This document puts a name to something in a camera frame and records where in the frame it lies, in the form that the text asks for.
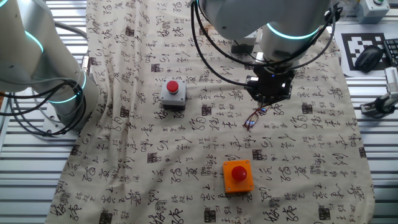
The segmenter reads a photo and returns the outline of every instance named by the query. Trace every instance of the white device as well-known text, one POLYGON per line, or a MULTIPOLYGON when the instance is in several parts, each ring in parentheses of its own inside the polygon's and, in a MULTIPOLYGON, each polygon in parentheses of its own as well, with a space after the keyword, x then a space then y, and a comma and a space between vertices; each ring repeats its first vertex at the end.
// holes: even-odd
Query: white device
POLYGON ((395 111, 398 103, 398 71, 395 67, 384 69, 387 80, 387 93, 375 101, 361 105, 361 112, 373 118, 382 118, 395 111))
POLYGON ((378 24, 389 10, 388 0, 360 0, 355 14, 360 24, 378 24))
POLYGON ((183 80, 163 80, 160 100, 165 109, 185 110, 187 84, 183 80))
POLYGON ((387 92, 391 99, 398 99, 398 72, 396 67, 389 67, 384 70, 387 79, 387 92))

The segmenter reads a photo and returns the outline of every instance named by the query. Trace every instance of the beige tablecloth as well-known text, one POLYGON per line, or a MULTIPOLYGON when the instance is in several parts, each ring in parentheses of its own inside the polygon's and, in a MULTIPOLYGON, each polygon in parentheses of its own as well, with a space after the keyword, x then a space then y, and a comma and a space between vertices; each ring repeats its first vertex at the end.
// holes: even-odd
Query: beige tablecloth
MULTIPOLYGON (((368 223, 373 185, 335 43, 297 72, 292 98, 247 131, 242 124, 257 105, 242 87, 205 68, 188 4, 88 1, 91 72, 100 96, 47 223, 368 223), (186 81, 185 111, 162 109, 164 78, 186 81), (254 190, 226 195, 222 164, 245 159, 254 190)), ((205 26, 228 51, 230 41, 205 26)), ((327 38, 302 60, 316 56, 327 38)), ((198 40, 226 78, 254 75, 203 35, 198 40)))

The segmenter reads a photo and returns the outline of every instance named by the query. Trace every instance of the red push button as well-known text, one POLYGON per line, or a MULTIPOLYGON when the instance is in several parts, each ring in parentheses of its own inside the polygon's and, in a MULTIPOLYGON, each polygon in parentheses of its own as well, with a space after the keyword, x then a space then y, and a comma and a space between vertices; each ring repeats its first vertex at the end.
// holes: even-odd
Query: red push button
POLYGON ((232 178, 238 182, 244 181, 248 176, 248 172, 243 166, 236 166, 232 169, 232 178))
POLYGON ((178 92, 178 82, 176 81, 169 81, 167 83, 167 90, 171 93, 171 94, 176 94, 178 92))

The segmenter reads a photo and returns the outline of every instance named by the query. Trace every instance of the metal grating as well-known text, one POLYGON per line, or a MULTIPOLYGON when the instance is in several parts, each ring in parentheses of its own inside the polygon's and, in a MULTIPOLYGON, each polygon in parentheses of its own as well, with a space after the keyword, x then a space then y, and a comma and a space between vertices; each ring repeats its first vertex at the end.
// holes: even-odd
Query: metal grating
MULTIPOLYGON (((47 4, 56 21, 85 31, 86 1, 47 1, 47 4)), ((391 10, 384 20, 398 22, 398 9, 391 10)), ((346 18, 342 23, 352 21, 354 18, 346 18)), ((57 31, 69 51, 81 62, 87 51, 87 41, 69 31, 57 31)), ((374 120, 363 116, 359 110, 361 103, 386 93, 386 79, 347 78, 347 83, 374 181, 376 208, 371 223, 398 223, 398 113, 374 120)), ((21 106, 31 108, 34 101, 21 100, 21 106)), ((44 117, 39 111, 26 117, 37 127, 43 126, 44 117)), ((27 134, 13 119, 4 119, 0 134, 0 223, 44 223, 75 140, 48 142, 27 134), (21 138, 29 143, 21 143, 21 138)))

